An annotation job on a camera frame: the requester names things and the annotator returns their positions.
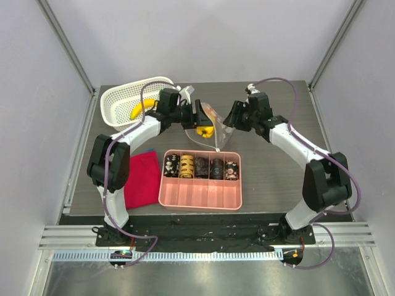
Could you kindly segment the yellow toy fruit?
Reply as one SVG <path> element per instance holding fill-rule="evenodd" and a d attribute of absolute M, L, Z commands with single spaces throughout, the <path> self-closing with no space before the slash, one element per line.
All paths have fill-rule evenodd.
<path fill-rule="evenodd" d="M 211 138 L 215 134 L 214 126 L 196 128 L 196 133 L 202 138 Z"/>

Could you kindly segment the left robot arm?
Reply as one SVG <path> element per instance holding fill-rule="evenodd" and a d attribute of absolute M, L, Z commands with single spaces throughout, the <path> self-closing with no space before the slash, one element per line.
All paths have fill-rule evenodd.
<path fill-rule="evenodd" d="M 125 205 L 124 186 L 130 172 L 130 156 L 139 146 L 162 134 L 173 123 L 183 129 L 213 127 L 213 119 L 206 113 L 199 100 L 188 102 L 181 91 L 164 88 L 152 109 L 129 128 L 106 136 L 96 137 L 89 158 L 87 175 L 101 195 L 104 222 L 112 227 L 110 239 L 119 246 L 131 240 L 131 230 L 125 227 L 129 214 Z"/>

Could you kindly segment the orange toy fruit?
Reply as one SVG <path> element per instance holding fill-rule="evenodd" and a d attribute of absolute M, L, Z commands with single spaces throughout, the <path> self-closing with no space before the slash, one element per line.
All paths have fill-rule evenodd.
<path fill-rule="evenodd" d="M 207 115 L 207 117 L 211 120 L 211 122 L 215 123 L 217 121 L 217 113 L 213 108 L 209 106 L 205 106 L 204 112 Z"/>

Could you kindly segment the yellow toy banana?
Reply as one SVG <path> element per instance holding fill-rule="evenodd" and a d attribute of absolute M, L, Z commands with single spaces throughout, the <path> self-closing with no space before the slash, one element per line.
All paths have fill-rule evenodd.
<path fill-rule="evenodd" d="M 136 119 L 140 114 L 142 114 L 143 111 L 149 110 L 155 106 L 155 99 L 145 99 L 143 103 L 140 102 L 133 108 L 130 114 L 130 120 Z"/>

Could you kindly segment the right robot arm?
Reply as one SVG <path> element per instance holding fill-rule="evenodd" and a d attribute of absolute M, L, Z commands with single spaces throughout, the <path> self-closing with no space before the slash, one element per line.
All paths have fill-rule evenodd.
<path fill-rule="evenodd" d="M 246 101 L 235 101 L 224 124 L 240 131 L 254 130 L 304 170 L 302 199 L 278 223 L 278 234 L 283 242 L 295 242 L 310 222 L 352 195 L 346 156 L 315 146 L 284 117 L 274 116 L 266 93 L 251 93 Z"/>

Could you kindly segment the clear polka dot zip bag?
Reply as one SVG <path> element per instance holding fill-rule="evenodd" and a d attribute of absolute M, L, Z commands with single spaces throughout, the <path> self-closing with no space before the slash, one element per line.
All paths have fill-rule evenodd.
<path fill-rule="evenodd" d="M 205 149 L 221 152 L 231 138 L 234 128 L 223 124 L 225 120 L 208 103 L 201 103 L 204 114 L 208 116 L 212 126 L 198 126 L 196 129 L 186 129 L 187 137 Z"/>

